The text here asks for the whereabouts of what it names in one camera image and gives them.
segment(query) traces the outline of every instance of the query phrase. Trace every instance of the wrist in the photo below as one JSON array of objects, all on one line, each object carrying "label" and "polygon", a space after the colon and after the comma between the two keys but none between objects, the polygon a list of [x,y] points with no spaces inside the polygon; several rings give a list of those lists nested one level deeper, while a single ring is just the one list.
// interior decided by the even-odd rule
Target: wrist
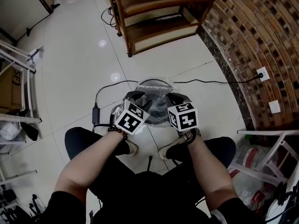
[{"label": "wrist", "polygon": [[128,134],[125,131],[117,128],[116,125],[112,125],[111,127],[109,127],[108,132],[119,133],[123,136],[123,139],[125,141],[128,140]]},{"label": "wrist", "polygon": [[119,140],[122,141],[123,140],[123,135],[121,133],[118,133],[118,132],[108,132],[105,136],[107,137],[111,137],[113,139],[116,139],[116,140]]},{"label": "wrist", "polygon": [[188,145],[188,148],[194,148],[197,145],[204,143],[202,138],[199,135],[196,135],[194,141]]}]

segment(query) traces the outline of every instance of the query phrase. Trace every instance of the curved brick wall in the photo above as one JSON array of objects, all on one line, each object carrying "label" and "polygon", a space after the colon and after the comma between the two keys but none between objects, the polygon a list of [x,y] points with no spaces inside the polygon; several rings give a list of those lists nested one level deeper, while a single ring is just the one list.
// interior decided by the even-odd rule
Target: curved brick wall
[{"label": "curved brick wall", "polygon": [[[242,84],[256,128],[298,128],[299,0],[216,0],[203,27],[239,80],[266,67],[270,80]],[[272,114],[276,99],[281,112]]]}]

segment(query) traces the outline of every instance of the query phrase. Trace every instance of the black cable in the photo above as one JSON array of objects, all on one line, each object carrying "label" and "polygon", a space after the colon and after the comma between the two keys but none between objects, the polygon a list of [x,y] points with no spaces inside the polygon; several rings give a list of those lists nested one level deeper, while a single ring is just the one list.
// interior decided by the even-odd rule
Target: black cable
[{"label": "black cable", "polygon": [[[48,16],[46,16],[46,17],[44,17],[43,19],[41,19],[38,23],[40,23],[41,21],[43,21],[44,19],[46,19]],[[24,35],[26,35],[27,34],[27,32],[25,32],[23,35],[21,35],[21,37],[17,40],[17,42],[24,36]]]},{"label": "black cable", "polygon": [[[190,80],[190,81],[176,81],[176,82],[174,82],[174,83],[176,83],[176,84],[184,84],[184,83],[189,83],[189,82],[192,82],[192,81],[200,81],[200,82],[203,82],[203,83],[220,83],[220,84],[230,84],[230,83],[247,83],[247,82],[250,82],[250,81],[253,81],[253,80],[255,80],[255,79],[258,79],[258,78],[262,78],[263,77],[263,75],[262,75],[262,73],[260,73],[260,74],[258,74],[256,77],[253,77],[252,79],[250,79],[250,80],[247,80],[247,81],[229,81],[229,82],[220,82],[220,81],[203,81],[203,80],[198,80],[198,79],[194,79],[194,80]],[[148,79],[148,80],[145,80],[145,81],[142,81],[139,85],[141,85],[141,84],[143,84],[143,83],[145,83],[145,82],[147,82],[147,81],[150,81],[150,80],[157,80],[157,81],[160,81],[160,82],[163,82],[163,83],[165,83],[165,84],[167,84],[167,85],[169,85],[167,82],[165,82],[164,80],[160,80],[160,79]],[[120,83],[123,83],[123,82],[135,82],[135,83],[138,83],[138,81],[135,81],[135,80],[123,80],[123,81],[120,81],[120,82],[118,82],[118,83],[114,83],[114,84],[110,84],[110,85],[106,85],[106,86],[104,86],[104,87],[102,87],[99,91],[98,91],[98,93],[97,93],[97,95],[96,95],[96,97],[95,97],[95,104],[97,104],[97,100],[98,100],[98,95],[99,95],[99,93],[104,89],[104,88],[107,88],[107,87],[110,87],[110,86],[114,86],[114,85],[116,85],[116,84],[120,84]]]},{"label": "black cable", "polygon": [[114,83],[114,84],[106,85],[106,86],[100,88],[100,90],[98,91],[97,95],[95,96],[95,104],[98,103],[98,102],[97,102],[97,100],[98,100],[98,95],[99,95],[99,93],[101,92],[102,89],[105,89],[105,88],[107,88],[107,87],[114,86],[114,85],[116,85],[116,84],[120,84],[120,83],[123,83],[123,82],[136,82],[136,83],[138,83],[138,81],[135,81],[135,80],[123,80],[123,81],[120,81],[120,82],[117,82],[117,83]]},{"label": "black cable", "polygon": [[233,84],[233,83],[248,83],[250,81],[253,81],[255,79],[258,79],[258,78],[262,78],[263,77],[263,74],[262,73],[259,73],[256,77],[253,77],[252,79],[250,80],[246,80],[246,81],[229,81],[229,82],[221,82],[221,81],[204,81],[204,80],[198,80],[198,79],[194,79],[194,80],[189,80],[189,81],[177,81],[177,82],[174,82],[176,84],[184,84],[184,83],[189,83],[189,82],[192,82],[192,81],[200,81],[200,82],[203,82],[203,83],[220,83],[220,84]]},{"label": "black cable", "polygon": [[[112,16],[112,18],[111,18],[111,20],[110,20],[110,23],[106,22],[106,21],[103,19],[103,14],[104,14],[104,12],[106,12],[107,10],[108,10],[108,14],[109,14],[110,16]],[[105,22],[107,25],[111,26],[112,28],[116,28],[116,22],[115,22],[115,23],[112,23],[112,20],[113,20],[113,18],[114,18],[114,15],[111,13],[111,10],[112,10],[112,7],[108,7],[108,8],[106,8],[106,9],[102,12],[102,14],[101,14],[101,19],[102,19],[102,21]]]},{"label": "black cable", "polygon": [[275,216],[274,218],[271,218],[267,221],[265,221],[265,223],[271,222],[274,219],[276,219],[277,217],[280,217],[281,215],[285,214],[287,211],[289,211],[290,209],[292,209],[294,206],[296,206],[299,202],[295,203],[292,207],[288,208],[287,210],[284,210],[282,213],[278,214],[277,216]]},{"label": "black cable", "polygon": [[200,203],[203,202],[204,200],[205,200],[205,198],[202,199],[202,200],[200,200],[198,203],[196,203],[195,206],[197,206],[198,204],[200,204]]},{"label": "black cable", "polygon": [[103,126],[103,127],[110,127],[110,124],[95,124],[93,125],[93,133],[94,133],[94,128],[98,126]]}]

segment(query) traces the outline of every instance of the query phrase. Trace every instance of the plastic wrap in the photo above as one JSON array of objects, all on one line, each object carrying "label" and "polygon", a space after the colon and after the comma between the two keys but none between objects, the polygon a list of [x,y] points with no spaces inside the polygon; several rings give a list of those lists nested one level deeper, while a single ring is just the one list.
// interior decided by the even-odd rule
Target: plastic wrap
[{"label": "plastic wrap", "polygon": [[[270,149],[270,147],[243,143],[237,148],[234,161],[247,168],[255,169],[268,154]],[[277,164],[278,155],[274,155],[271,160]],[[262,172],[274,175],[268,167],[264,167]],[[263,181],[239,172],[238,170],[231,169],[230,174],[233,178],[233,184],[237,195],[251,210],[259,209],[263,206],[265,200],[272,197],[275,189],[274,186],[272,187],[270,184],[264,183]]]},{"label": "plastic wrap", "polygon": [[144,106],[149,100],[152,105],[148,111],[150,116],[145,121],[145,124],[153,127],[169,127],[169,117],[165,95],[167,93],[178,92],[175,84],[165,77],[147,78],[141,81],[136,88],[136,91],[143,91],[145,94],[136,101],[140,107]]}]

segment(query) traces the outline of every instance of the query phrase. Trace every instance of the power adapter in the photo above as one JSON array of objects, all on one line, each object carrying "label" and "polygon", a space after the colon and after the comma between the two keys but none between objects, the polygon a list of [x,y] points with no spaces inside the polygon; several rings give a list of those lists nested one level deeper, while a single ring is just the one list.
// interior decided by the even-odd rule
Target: power adapter
[{"label": "power adapter", "polygon": [[99,124],[100,123],[100,108],[98,108],[98,104],[94,103],[93,108],[93,124]]}]

